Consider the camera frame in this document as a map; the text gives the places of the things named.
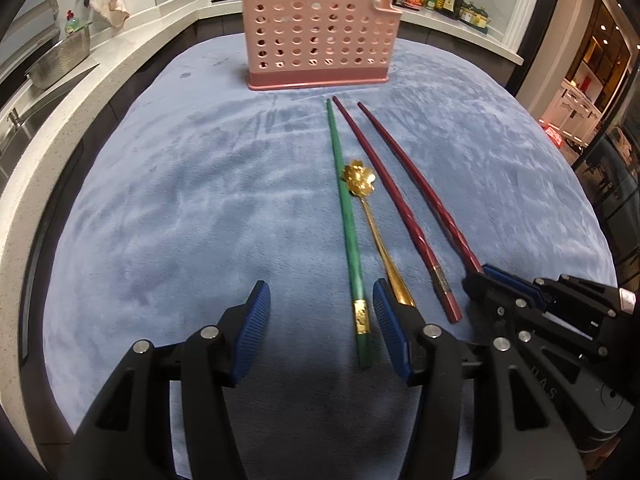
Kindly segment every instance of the pink plastic basket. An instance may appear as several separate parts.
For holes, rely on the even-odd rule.
[[[242,0],[249,88],[386,82],[401,16],[391,0]]]

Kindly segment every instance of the stainless steel strainer basket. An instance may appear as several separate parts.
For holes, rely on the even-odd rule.
[[[89,56],[89,25],[90,22],[59,41],[31,65],[27,75],[37,89],[46,90]]]

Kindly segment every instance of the table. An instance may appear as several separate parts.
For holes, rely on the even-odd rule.
[[[423,316],[458,337],[482,339],[460,258],[357,101],[425,174],[482,262],[528,279],[567,272],[614,284],[606,240],[538,123],[449,52],[398,40],[381,86],[251,92],[245,73],[242,35],[194,46],[98,154],[60,237],[44,311],[54,396],[77,428],[134,341],[182,341],[265,280],[273,303],[262,349],[225,394],[249,478],[395,479],[419,391],[393,374],[375,321],[376,363],[356,366],[324,100],[340,97],[404,192],[465,313],[456,326],[381,185],[370,205]],[[345,159],[364,158],[337,119]],[[354,206],[370,290],[384,270]],[[173,425],[184,473],[179,413]],[[465,426],[457,474],[469,442]]]

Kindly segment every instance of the green dish soap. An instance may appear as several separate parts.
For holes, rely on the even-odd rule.
[[[73,34],[80,28],[80,20],[78,20],[72,10],[66,12],[65,34]]]

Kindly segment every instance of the ribbed blue rubber pad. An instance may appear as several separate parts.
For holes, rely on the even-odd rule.
[[[234,360],[230,371],[234,384],[238,384],[240,379],[249,373],[260,339],[267,326],[271,311],[269,285],[263,283],[255,301],[248,306],[249,312],[234,344]]]
[[[385,339],[386,351],[389,352],[391,364],[400,378],[407,383],[411,377],[409,342],[404,336],[381,281],[377,280],[373,285],[373,309],[376,311],[376,317],[382,331],[382,337]]]
[[[484,273],[490,278],[493,278],[498,282],[502,282],[526,296],[532,297],[533,301],[536,303],[536,307],[542,312],[546,312],[546,303],[543,301],[542,294],[540,294],[540,291],[535,285],[521,280],[516,276],[511,276],[506,272],[502,272],[497,267],[491,265],[484,265],[482,268],[484,269]]]

